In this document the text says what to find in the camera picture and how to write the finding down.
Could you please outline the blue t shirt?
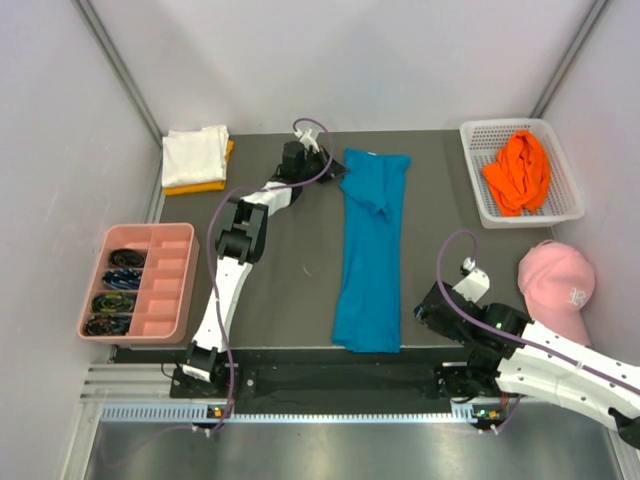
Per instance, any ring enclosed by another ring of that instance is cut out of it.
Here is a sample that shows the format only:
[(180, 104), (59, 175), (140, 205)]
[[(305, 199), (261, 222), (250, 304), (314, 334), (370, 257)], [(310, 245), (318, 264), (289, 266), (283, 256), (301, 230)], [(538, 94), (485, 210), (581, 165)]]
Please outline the blue t shirt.
[(401, 349), (400, 244), (407, 155), (348, 148), (341, 287), (332, 343), (355, 353)]

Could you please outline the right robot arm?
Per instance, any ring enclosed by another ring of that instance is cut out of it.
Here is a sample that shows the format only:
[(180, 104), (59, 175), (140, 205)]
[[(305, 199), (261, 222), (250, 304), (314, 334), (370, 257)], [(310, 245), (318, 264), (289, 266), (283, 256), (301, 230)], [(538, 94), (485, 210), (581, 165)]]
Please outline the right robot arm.
[(415, 308), (427, 328), (469, 352), (462, 367), (438, 367), (441, 396), (526, 396), (579, 413), (639, 446), (639, 370), (566, 339), (501, 303), (479, 306), (434, 285)]

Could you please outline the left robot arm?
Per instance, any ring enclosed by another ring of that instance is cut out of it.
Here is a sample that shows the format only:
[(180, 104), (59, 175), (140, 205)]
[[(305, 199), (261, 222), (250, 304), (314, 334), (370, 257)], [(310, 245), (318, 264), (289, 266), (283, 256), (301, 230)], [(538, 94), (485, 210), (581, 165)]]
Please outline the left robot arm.
[(281, 163), (262, 188), (242, 188), (240, 195), (219, 206), (207, 231), (217, 235), (207, 240), (212, 291), (181, 365), (203, 395), (216, 396), (226, 387), (231, 323), (244, 283), (264, 253), (269, 218), (290, 207), (306, 185), (326, 183), (346, 172), (317, 141), (289, 141)]

